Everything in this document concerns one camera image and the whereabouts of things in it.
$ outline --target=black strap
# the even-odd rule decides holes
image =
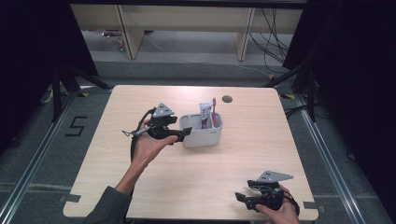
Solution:
[[[294,205],[294,208],[296,209],[297,216],[299,216],[300,215],[300,206],[297,204],[297,202],[294,200],[294,198],[291,196],[291,194],[290,194],[290,197],[283,195],[283,198],[287,199],[291,204]]]
[[[145,118],[146,118],[149,114],[153,114],[154,111],[155,111],[156,109],[157,109],[157,108],[154,107],[154,108],[150,109],[148,112],[146,112],[146,114],[143,116],[143,118],[139,121],[139,124],[137,125],[137,128],[136,128],[135,132],[137,132],[137,131],[140,130],[140,127],[142,126],[143,122],[145,121]],[[138,137],[139,137],[139,136],[137,136],[137,135],[134,135],[134,136],[132,137],[132,143],[131,143],[131,162],[132,162],[132,159],[134,158],[134,147],[136,146],[136,142],[137,142],[137,138],[138,138]]]

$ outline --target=pink toothbrush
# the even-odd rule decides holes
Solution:
[[[216,98],[213,98],[213,113],[212,113],[213,127],[215,127],[216,124],[215,106],[216,106]]]

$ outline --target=wooden table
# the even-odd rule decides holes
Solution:
[[[222,102],[229,95],[231,103]],[[223,119],[220,141],[213,147],[166,147],[138,180],[127,217],[164,219],[263,220],[266,216],[247,210],[234,193],[248,196],[248,188],[265,170],[294,175],[282,181],[301,206],[300,220],[315,220],[318,210],[305,209],[313,202],[303,166],[282,105],[274,89],[117,86],[99,122],[71,194],[67,217],[85,217],[107,186],[116,186],[130,163],[132,131],[142,116],[163,102],[175,116],[199,113],[199,104],[217,99]],[[179,129],[178,121],[170,125]]]

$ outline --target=gray floor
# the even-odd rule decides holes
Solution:
[[[252,41],[249,41],[246,59],[238,62],[232,34],[147,33],[137,58],[131,61],[120,51],[116,37],[106,38],[101,33],[102,31],[83,32],[100,78],[112,85],[259,87],[269,81],[268,75],[278,77],[286,71],[276,60],[269,56],[264,58],[262,51]],[[280,37],[286,45],[292,38],[291,35]],[[91,85],[84,80],[79,80],[79,83]],[[285,81],[277,90],[280,94],[291,93],[291,83],[292,79]],[[60,199],[73,186],[109,94],[106,91],[91,91],[87,97],[77,97],[74,100],[11,223],[80,223],[80,220],[63,216],[64,203]],[[281,99],[281,103],[284,108],[297,106],[296,100],[292,99]],[[10,146],[0,158],[0,204],[7,200],[44,138],[50,126],[52,112],[52,104],[39,107],[19,135],[21,145]],[[366,222],[392,223],[360,167],[346,157],[347,146],[325,108],[317,106],[315,112],[318,128]],[[80,137],[68,137],[68,133],[76,131],[69,128],[75,116],[87,117],[78,121],[79,125],[85,126],[84,132]],[[289,125],[319,207],[316,223],[353,223],[301,112],[289,118]]]

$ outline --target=cable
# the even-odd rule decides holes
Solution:
[[[289,110],[288,112],[285,113],[286,119],[289,119],[290,116],[292,114],[294,114],[295,112],[297,112],[299,110],[306,109],[307,107],[308,107],[308,105],[300,105],[300,106],[297,106],[297,107],[294,107],[294,108],[286,108],[286,109],[284,109],[284,110]]]
[[[269,41],[271,41],[271,36],[272,36],[272,29],[271,29],[271,33],[270,33],[270,36],[268,37],[268,42],[267,42],[267,44],[265,45],[265,50],[267,50],[268,49],[268,43],[269,43]],[[264,63],[265,63],[265,66],[267,67],[267,68],[269,68],[268,66],[267,66],[267,61],[265,60],[265,54],[264,54]]]
[[[260,35],[261,35],[262,38],[265,40],[265,42],[269,42],[269,40],[268,40],[267,38],[265,38],[265,37],[262,35],[262,33],[260,33]],[[274,43],[272,43],[272,42],[270,42],[270,45],[272,45],[272,46],[274,46],[274,47],[277,47],[277,48],[282,48],[283,50],[289,50],[288,47],[280,47],[279,45],[276,45],[276,44],[274,44]]]
[[[265,16],[265,12],[264,12],[264,9],[263,9],[263,8],[262,8],[262,15],[264,16],[265,20],[267,21],[267,24],[268,24],[268,27],[270,28],[271,33],[275,36],[275,39],[276,39],[277,44],[283,45],[284,48],[289,49],[288,46],[286,46],[285,44],[283,44],[283,42],[280,41],[280,40],[277,38],[277,32],[276,32],[276,8],[273,8],[273,24],[275,25],[275,27],[274,27],[274,25],[273,25],[273,28],[271,28],[271,25],[270,25],[270,23],[269,23],[267,17]]]
[[[283,52],[283,49],[280,46],[281,41],[277,38],[277,31],[276,31],[276,8],[273,8],[273,34],[274,38],[276,39],[276,43],[279,49],[280,55],[282,55],[283,60],[285,60],[286,54]]]
[[[253,42],[256,44],[256,46],[261,49],[262,51],[264,51],[264,53],[269,54],[271,57],[273,57],[275,60],[277,60],[280,63],[283,63],[283,60],[279,57],[277,57],[273,52],[269,51],[268,49],[266,49],[265,47],[263,47],[254,37],[252,34],[249,34],[251,39],[253,40]]]

